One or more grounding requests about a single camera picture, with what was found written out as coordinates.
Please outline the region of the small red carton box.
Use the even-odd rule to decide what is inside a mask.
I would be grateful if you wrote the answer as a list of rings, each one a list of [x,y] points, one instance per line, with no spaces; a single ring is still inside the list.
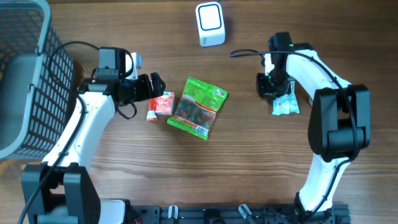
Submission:
[[[155,98],[155,113],[160,115],[172,115],[174,110],[175,93],[165,91],[162,96]]]

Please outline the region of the light blue wipes packet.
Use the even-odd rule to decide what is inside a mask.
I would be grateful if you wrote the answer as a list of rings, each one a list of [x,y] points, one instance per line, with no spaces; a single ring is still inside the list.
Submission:
[[[273,115],[300,113],[295,96],[295,81],[290,81],[290,93],[276,98],[273,101]]]

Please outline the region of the red toothpaste box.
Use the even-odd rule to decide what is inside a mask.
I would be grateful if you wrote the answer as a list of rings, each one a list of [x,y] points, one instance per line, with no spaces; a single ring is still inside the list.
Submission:
[[[147,121],[157,121],[157,116],[155,113],[155,98],[151,98],[149,100],[146,120]]]

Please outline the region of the green snack bag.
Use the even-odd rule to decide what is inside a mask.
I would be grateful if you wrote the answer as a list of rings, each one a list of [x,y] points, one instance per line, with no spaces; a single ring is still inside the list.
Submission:
[[[228,92],[196,78],[188,78],[175,113],[167,123],[204,140]]]

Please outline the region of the green lid jar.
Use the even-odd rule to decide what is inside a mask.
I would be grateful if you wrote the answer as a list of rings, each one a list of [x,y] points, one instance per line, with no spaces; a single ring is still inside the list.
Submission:
[[[313,106],[313,98],[311,96],[308,97],[308,101],[309,101],[310,105]]]

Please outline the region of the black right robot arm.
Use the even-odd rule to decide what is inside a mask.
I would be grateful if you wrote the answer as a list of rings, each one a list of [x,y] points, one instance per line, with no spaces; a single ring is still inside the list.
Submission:
[[[257,75],[259,96],[276,103],[298,82],[312,99],[308,142],[312,164],[295,198],[300,223],[324,222],[332,213],[332,198],[345,169],[371,139],[370,92],[330,70],[308,43],[295,44],[288,32],[278,32],[262,55],[264,73]]]

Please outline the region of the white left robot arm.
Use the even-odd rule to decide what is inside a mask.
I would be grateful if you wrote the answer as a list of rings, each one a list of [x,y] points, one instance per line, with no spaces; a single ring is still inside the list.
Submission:
[[[119,104],[162,96],[158,73],[137,79],[86,79],[60,139],[39,165],[22,173],[25,207],[19,223],[138,223],[127,199],[101,199],[89,170],[100,137]]]

